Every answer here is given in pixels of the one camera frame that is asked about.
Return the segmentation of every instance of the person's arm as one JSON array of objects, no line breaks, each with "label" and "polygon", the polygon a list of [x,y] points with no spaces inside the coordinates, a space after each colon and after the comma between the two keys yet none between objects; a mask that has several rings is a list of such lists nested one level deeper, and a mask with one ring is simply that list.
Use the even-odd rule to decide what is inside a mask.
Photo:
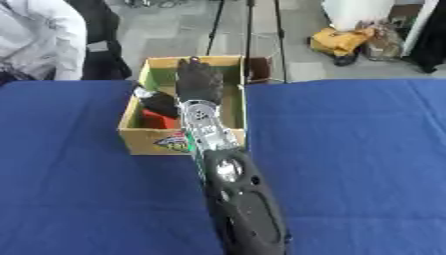
[{"label": "person's arm", "polygon": [[86,54],[87,29],[82,16],[64,0],[7,0],[18,14],[45,23],[55,31],[55,80],[78,80]]}]

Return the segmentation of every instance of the gray concrete floor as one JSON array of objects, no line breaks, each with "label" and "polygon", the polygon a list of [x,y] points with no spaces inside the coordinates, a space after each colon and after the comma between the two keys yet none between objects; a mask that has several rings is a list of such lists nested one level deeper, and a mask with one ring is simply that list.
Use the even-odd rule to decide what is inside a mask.
[{"label": "gray concrete floor", "polygon": [[[218,1],[188,0],[171,9],[156,5],[129,8],[123,0],[108,0],[122,17],[120,40],[124,57],[136,73],[147,57],[204,55]],[[246,1],[226,0],[212,55],[243,54]],[[280,0],[286,31],[287,69],[293,81],[339,78],[444,77],[446,68],[429,76],[403,62],[372,62],[360,57],[349,67],[337,67],[323,54],[311,51],[305,38],[327,25],[320,0]],[[253,51],[273,57],[273,77],[281,77],[273,0],[257,0]]]}]

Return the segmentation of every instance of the blue tablecloth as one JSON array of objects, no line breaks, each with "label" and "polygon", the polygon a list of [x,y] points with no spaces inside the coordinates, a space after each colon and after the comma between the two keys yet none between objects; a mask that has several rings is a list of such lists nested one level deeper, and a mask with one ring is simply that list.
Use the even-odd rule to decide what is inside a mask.
[{"label": "blue tablecloth", "polygon": [[[247,90],[249,145],[291,254],[446,254],[446,84]],[[132,157],[127,82],[0,88],[0,254],[221,255],[194,164]]]}]

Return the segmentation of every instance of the tripod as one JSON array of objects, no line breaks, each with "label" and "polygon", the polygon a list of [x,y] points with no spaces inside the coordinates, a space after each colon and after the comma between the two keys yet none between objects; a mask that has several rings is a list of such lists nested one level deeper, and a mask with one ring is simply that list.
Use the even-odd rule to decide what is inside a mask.
[{"label": "tripod", "polygon": [[[245,84],[248,84],[250,78],[250,67],[251,67],[251,41],[252,41],[253,18],[254,18],[253,14],[256,3],[255,0],[246,0],[246,1],[248,6],[248,22],[247,22],[247,35],[246,35],[247,38],[246,38],[244,77],[245,77]],[[285,59],[285,46],[284,46],[285,31],[282,26],[279,0],[272,0],[272,1],[274,1],[275,5],[274,9],[276,13],[277,34],[282,58],[282,71],[284,76],[284,82],[286,83],[288,81],[288,74],[287,74],[287,66],[286,66],[287,61]],[[214,26],[212,28],[211,33],[209,34],[209,45],[206,52],[207,56],[209,56],[209,54],[211,53],[212,46],[214,45],[215,36],[217,35],[218,26],[220,25],[221,16],[223,13],[225,3],[226,0],[220,0],[217,16],[215,17],[214,21]]]}]

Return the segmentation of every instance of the robotic arm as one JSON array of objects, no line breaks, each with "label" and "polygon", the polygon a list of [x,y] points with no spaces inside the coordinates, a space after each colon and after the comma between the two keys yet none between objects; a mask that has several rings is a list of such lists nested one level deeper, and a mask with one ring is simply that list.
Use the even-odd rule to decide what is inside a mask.
[{"label": "robotic arm", "polygon": [[221,123],[222,75],[196,57],[182,60],[177,75],[182,127],[225,255],[285,255],[291,237],[276,201]]}]

